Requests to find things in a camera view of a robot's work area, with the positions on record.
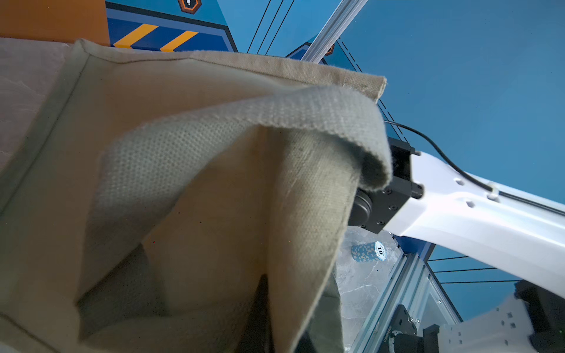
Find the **olive green tote bag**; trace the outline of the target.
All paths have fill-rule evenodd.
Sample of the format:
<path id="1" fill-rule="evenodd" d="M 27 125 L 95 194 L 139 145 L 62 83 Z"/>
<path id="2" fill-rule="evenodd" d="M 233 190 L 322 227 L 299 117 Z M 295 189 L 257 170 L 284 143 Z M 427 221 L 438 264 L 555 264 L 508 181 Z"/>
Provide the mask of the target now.
<path id="1" fill-rule="evenodd" d="M 77 41 L 1 171 L 3 352 L 342 352 L 386 79 Z"/>

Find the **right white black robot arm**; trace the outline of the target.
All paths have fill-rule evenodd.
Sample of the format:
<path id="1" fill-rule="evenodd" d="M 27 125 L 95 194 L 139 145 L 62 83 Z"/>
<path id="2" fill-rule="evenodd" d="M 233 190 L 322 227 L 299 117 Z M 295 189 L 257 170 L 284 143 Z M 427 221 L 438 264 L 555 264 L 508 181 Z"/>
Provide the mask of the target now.
<path id="1" fill-rule="evenodd" d="M 391 139 L 338 258 L 349 352 L 562 352 L 564 206 Z"/>

